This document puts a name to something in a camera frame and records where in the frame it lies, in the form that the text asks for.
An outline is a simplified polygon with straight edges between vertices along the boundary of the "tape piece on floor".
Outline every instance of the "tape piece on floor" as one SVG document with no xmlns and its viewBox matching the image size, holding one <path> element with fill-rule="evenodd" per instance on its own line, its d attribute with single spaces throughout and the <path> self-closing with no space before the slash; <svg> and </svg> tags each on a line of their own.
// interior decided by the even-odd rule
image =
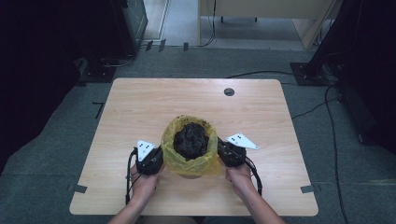
<svg viewBox="0 0 396 224">
<path fill-rule="evenodd" d="M 183 51 L 189 50 L 189 43 L 184 43 Z"/>
<path fill-rule="evenodd" d="M 81 185 L 70 184 L 69 187 L 67 187 L 67 190 L 78 192 L 78 193 L 85 193 L 85 191 L 87 190 L 87 187 L 81 186 Z"/>
<path fill-rule="evenodd" d="M 152 43 L 153 43 L 154 41 L 150 41 L 150 42 L 148 42 L 148 45 L 146 46 L 146 51 L 149 51 L 149 50 L 151 50 L 151 47 L 152 47 Z"/>
<path fill-rule="evenodd" d="M 300 187 L 300 189 L 301 189 L 302 193 L 310 193 L 310 192 L 314 192 L 315 191 L 315 189 L 314 189 L 314 187 L 312 185 Z"/>
<path fill-rule="evenodd" d="M 163 49 L 165 48 L 165 42 L 166 42 L 166 39 L 163 39 L 163 40 L 161 41 L 161 45 L 160 45 L 159 52 L 163 51 Z"/>
</svg>

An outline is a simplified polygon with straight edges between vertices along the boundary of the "wooden table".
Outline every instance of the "wooden table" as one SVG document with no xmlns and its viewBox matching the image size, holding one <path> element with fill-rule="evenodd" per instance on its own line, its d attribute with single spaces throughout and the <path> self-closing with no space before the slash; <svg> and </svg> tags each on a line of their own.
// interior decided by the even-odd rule
<svg viewBox="0 0 396 224">
<path fill-rule="evenodd" d="M 216 0 L 216 16 L 293 19 L 304 48 L 310 49 L 336 2 L 337 0 Z M 198 0 L 198 45 L 201 44 L 201 17 L 213 16 L 214 3 L 215 0 Z"/>
<path fill-rule="evenodd" d="M 234 96 L 226 96 L 226 88 Z M 300 187 L 310 181 L 277 80 L 119 78 L 113 83 L 105 109 L 75 192 L 70 211 L 75 215 L 115 215 L 124 206 L 129 154 L 142 139 L 157 146 L 163 131 L 178 115 L 206 119 L 225 139 L 243 133 L 260 149 L 248 149 L 263 184 L 263 198 L 281 216 L 314 216 L 313 192 Z M 187 179 L 166 168 L 143 215 L 246 216 L 224 176 Z"/>
</svg>

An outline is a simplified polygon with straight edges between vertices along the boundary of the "yellow plastic bag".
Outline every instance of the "yellow plastic bag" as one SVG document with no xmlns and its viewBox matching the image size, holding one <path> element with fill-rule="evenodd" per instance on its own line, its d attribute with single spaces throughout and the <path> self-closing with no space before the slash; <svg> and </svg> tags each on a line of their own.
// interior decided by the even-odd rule
<svg viewBox="0 0 396 224">
<path fill-rule="evenodd" d="M 174 148 L 174 138 L 187 124 L 197 123 L 205 128 L 209 138 L 206 154 L 195 160 L 186 161 Z M 161 141 L 163 149 L 163 162 L 173 173 L 179 175 L 220 175 L 221 167 L 218 161 L 218 135 L 213 125 L 204 119 L 181 115 L 172 120 L 166 127 Z"/>
</svg>

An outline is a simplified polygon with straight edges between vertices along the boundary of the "gray carpet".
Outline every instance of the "gray carpet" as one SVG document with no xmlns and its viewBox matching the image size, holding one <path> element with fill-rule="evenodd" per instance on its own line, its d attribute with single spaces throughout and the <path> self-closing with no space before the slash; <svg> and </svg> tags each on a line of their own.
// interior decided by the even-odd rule
<svg viewBox="0 0 396 224">
<path fill-rule="evenodd" d="M 260 70 L 290 72 L 290 62 L 308 62 L 314 52 L 255 49 L 141 50 L 115 77 L 219 78 Z M 259 74 L 243 78 L 276 78 L 291 116 L 324 102 L 326 87 L 299 87 L 293 76 Z M 69 212 L 76 184 L 98 125 L 95 116 L 111 84 L 75 87 L 50 118 L 45 130 L 9 158 L 0 176 L 0 223 L 106 223 L 109 216 L 74 216 Z M 337 96 L 330 91 L 329 98 Z M 396 223 L 396 156 L 382 147 L 358 141 L 346 107 L 329 102 L 338 144 L 339 179 L 349 223 Z M 343 223 L 334 177 L 332 127 L 326 106 L 293 119 L 305 165 L 315 188 L 315 217 L 284 217 L 288 223 Z"/>
</svg>

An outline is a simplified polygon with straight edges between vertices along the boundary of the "person's arm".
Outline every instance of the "person's arm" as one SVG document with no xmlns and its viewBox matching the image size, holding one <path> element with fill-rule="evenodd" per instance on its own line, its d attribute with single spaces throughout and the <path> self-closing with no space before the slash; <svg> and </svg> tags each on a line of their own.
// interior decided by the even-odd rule
<svg viewBox="0 0 396 224">
<path fill-rule="evenodd" d="M 233 191 L 244 202 L 256 223 L 285 223 L 254 188 L 247 165 L 226 167 L 226 179 L 233 183 Z"/>
<path fill-rule="evenodd" d="M 135 223 L 149 202 L 149 198 L 159 183 L 159 174 L 140 175 L 136 171 L 135 165 L 131 168 L 133 195 L 131 201 L 119 211 L 108 223 L 109 224 L 131 224 Z"/>
</svg>

